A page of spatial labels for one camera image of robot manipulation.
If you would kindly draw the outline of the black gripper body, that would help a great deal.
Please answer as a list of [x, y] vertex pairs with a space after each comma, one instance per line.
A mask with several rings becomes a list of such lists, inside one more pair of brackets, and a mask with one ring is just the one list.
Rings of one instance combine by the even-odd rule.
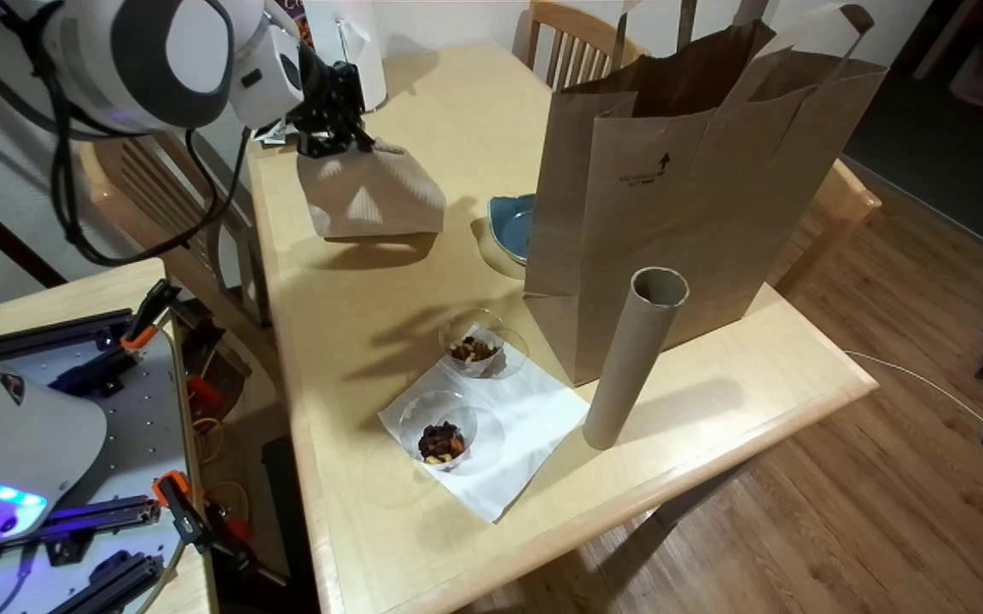
[[302, 51], [303, 102], [292, 113], [297, 148], [303, 158], [333, 158], [363, 148], [377, 138], [365, 131], [363, 80], [353, 61], [324, 63], [310, 47]]

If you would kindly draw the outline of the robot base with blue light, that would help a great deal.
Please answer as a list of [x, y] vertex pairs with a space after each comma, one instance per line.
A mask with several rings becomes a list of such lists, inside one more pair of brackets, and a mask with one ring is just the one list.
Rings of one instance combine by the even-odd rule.
[[0, 366], [0, 546], [30, 534], [88, 473], [106, 412]]

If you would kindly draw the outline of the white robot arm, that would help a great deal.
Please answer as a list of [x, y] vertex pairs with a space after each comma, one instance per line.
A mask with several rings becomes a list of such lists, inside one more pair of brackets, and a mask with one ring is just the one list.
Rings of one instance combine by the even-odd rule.
[[370, 146], [353, 61], [324, 63], [279, 0], [0, 0], [11, 106], [69, 131], [194, 128], [231, 108], [313, 158]]

